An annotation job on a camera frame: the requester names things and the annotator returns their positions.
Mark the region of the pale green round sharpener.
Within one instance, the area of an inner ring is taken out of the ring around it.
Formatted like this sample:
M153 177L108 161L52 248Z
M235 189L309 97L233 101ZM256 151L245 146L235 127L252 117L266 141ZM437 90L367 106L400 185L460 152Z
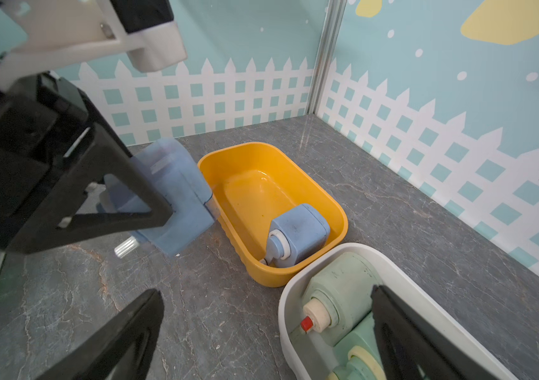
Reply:
M363 256L345 252L309 281L302 297L311 329L334 347L372 309L372 290L383 284Z

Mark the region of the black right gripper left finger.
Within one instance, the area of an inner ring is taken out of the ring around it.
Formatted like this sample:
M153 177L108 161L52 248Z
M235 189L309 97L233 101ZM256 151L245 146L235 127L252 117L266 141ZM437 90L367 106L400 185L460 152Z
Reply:
M148 289L39 378L145 379L163 316L161 292Z

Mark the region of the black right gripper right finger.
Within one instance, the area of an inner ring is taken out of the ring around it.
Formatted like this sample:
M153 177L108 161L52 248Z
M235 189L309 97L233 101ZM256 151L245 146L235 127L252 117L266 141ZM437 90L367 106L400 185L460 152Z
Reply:
M374 332L388 379L495 379L385 285L371 294Z

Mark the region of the green pencil sharpener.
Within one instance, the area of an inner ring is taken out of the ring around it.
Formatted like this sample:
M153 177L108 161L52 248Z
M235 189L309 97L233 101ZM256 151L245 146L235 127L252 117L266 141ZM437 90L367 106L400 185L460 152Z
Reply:
M372 313L364 317L335 346L338 365L326 379L386 379L375 338Z

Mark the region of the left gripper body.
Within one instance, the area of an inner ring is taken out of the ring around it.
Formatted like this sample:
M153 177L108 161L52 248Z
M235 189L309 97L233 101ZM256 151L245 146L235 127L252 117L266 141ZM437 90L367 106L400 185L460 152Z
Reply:
M72 166L68 150L90 127L90 98L48 72L0 91L0 251L42 252L60 246L41 204Z

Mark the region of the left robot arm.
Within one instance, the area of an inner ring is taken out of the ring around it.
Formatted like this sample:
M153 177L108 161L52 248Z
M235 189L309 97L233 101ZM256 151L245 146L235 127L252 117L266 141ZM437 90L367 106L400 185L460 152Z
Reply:
M43 72L0 90L0 269L8 253L163 225L173 208L131 158L90 98L68 80ZM147 210L80 214L106 175Z

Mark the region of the yellow plastic storage box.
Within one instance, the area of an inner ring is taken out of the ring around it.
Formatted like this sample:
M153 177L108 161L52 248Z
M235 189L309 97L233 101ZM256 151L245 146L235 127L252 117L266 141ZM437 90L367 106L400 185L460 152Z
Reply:
M280 288L298 272L340 244L349 229L342 206L291 158L273 145L247 142L205 155L198 167L218 204L218 221L250 277ZM270 223L301 204L315 208L328 222L325 245L290 268L261 263Z

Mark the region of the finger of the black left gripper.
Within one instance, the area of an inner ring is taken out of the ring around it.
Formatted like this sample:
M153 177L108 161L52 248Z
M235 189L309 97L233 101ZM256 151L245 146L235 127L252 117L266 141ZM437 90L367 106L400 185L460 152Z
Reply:
M0 251L30 254L118 232L162 226L173 214L105 128L82 133L66 169L51 169L9 216L0 216ZM145 212L81 214L87 188L112 175L147 205Z

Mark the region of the blue pencil sharpener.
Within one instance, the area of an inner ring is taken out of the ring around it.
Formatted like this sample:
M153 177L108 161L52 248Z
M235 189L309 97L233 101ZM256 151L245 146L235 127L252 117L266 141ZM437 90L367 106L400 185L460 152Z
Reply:
M131 231L131 237L114 253L122 258L148 242L167 256L176 256L220 215L213 192L177 139L159 139L133 155L131 162L164 197L173 214L163 226Z
M270 223L266 253L260 262L290 268L309 258L326 244L330 226L310 204L301 204Z

